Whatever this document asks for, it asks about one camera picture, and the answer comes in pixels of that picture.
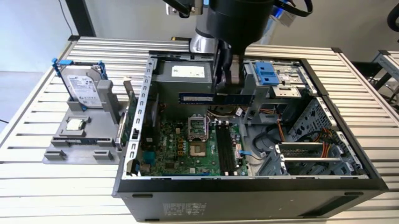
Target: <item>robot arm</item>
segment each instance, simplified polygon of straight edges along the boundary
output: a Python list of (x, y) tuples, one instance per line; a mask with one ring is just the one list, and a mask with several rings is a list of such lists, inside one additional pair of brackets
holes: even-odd
[[(196, 11), (202, 0), (164, 0), (182, 18)], [(306, 17), (312, 13), (311, 0), (304, 0), (307, 11), (302, 11), (280, 0), (210, 0), (207, 28), (218, 39), (214, 58), (215, 93), (239, 94), (244, 86), (243, 58), (246, 48), (259, 41), (267, 26), (274, 6)]]

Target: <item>wire bundle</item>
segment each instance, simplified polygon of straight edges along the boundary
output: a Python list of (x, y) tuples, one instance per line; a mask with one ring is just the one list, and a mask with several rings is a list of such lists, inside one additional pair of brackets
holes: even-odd
[(283, 128), (282, 128), (282, 124), (280, 124), (280, 119), (282, 119), (282, 114), (279, 114), (279, 119), (276, 120), (276, 126), (279, 127), (279, 134), (280, 134), (280, 139), (283, 142), (283, 141), (286, 141), (286, 138), (284, 138)]

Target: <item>cable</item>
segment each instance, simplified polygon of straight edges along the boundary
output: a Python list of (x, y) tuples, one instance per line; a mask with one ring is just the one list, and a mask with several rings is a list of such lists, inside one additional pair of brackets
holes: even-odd
[(232, 117), (232, 115), (218, 115), (215, 112), (211, 112), (211, 110), (208, 110), (208, 113), (214, 115), (214, 117), (216, 118), (228, 118)]
[(284, 138), (284, 133), (283, 133), (282, 125), (280, 125), (280, 119), (282, 119), (282, 114), (279, 114), (279, 119), (276, 120), (276, 125), (279, 127), (279, 134), (280, 134), (280, 139), (283, 142), (283, 141), (286, 141), (286, 138)]
[(330, 144), (330, 146), (327, 148), (326, 157), (328, 157), (330, 148), (331, 148), (331, 144)]
[(71, 35), (73, 35), (73, 33), (72, 33), (72, 29), (71, 29), (71, 26), (69, 26), (69, 23), (68, 23), (68, 20), (67, 20), (67, 17), (65, 17), (65, 13), (64, 13), (64, 9), (63, 9), (61, 0), (57, 0), (57, 1), (59, 1), (59, 3), (60, 3), (61, 12), (63, 12), (63, 16), (64, 16), (64, 19), (65, 19), (65, 23), (67, 23), (67, 25), (68, 25), (68, 27), (69, 27)]
[(302, 142), (304, 141), (304, 139), (308, 137), (308, 136), (312, 136), (314, 134), (316, 133), (322, 133), (322, 131), (314, 131), (314, 132), (310, 132), (308, 134), (304, 134), (295, 142)]
[(254, 155), (248, 155), (248, 156), (251, 156), (254, 159), (256, 159), (256, 160), (259, 160), (259, 161), (263, 160), (263, 159), (260, 159), (260, 158), (256, 158)]

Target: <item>blue clip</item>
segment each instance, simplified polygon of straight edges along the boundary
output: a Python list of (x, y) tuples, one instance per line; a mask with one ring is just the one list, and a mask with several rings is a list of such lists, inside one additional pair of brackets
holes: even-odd
[(259, 77), (259, 84), (279, 85), (280, 81), (271, 63), (255, 62), (255, 71)]
[(243, 150), (240, 150), (239, 153), (243, 154), (243, 155), (252, 155), (251, 152), (247, 152), (247, 151), (243, 151)]
[(108, 80), (104, 62), (99, 61), (98, 65), (99, 65), (100, 70), (102, 70), (102, 79)]
[(57, 62), (59, 65), (72, 65), (73, 64), (73, 61), (72, 60), (67, 60), (67, 59), (63, 59)]

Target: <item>white wall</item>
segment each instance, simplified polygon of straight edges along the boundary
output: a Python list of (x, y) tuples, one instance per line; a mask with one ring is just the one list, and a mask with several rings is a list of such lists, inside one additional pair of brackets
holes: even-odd
[(0, 0), (0, 71), (44, 72), (69, 36), (57, 0)]
[[(303, 0), (295, 1), (303, 6)], [(378, 50), (399, 50), (399, 33), (387, 26), (398, 0), (314, 0), (314, 13), (279, 26), (271, 44), (339, 47), (351, 60), (370, 61)]]
[(162, 0), (85, 0), (85, 4), (98, 37), (168, 41), (195, 34), (195, 17), (168, 16)]

